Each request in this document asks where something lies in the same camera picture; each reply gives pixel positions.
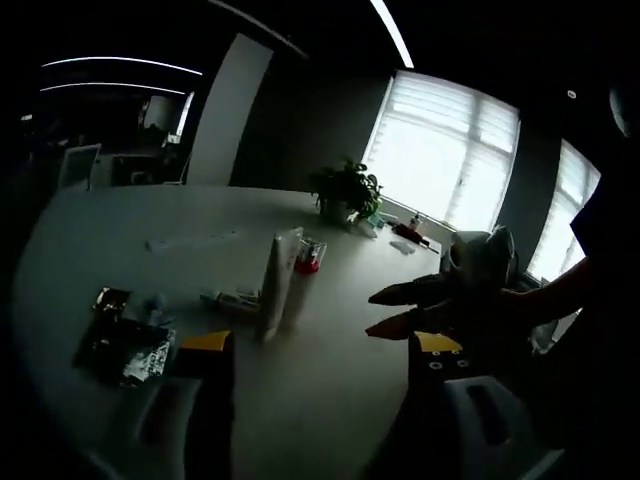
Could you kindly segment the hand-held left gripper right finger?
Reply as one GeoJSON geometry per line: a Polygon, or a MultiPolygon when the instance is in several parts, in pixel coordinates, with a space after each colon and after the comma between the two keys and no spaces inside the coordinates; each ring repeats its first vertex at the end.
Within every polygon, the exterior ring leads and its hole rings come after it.
{"type": "Polygon", "coordinates": [[[408,338],[411,454],[428,479],[520,479],[545,454],[525,404],[454,340],[408,338]]]}

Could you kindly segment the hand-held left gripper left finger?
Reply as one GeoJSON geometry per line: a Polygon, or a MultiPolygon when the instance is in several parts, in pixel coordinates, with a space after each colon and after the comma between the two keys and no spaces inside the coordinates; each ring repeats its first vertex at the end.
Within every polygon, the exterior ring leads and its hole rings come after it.
{"type": "Polygon", "coordinates": [[[232,477],[234,387],[231,331],[187,338],[172,354],[135,434],[161,477],[232,477]]]}

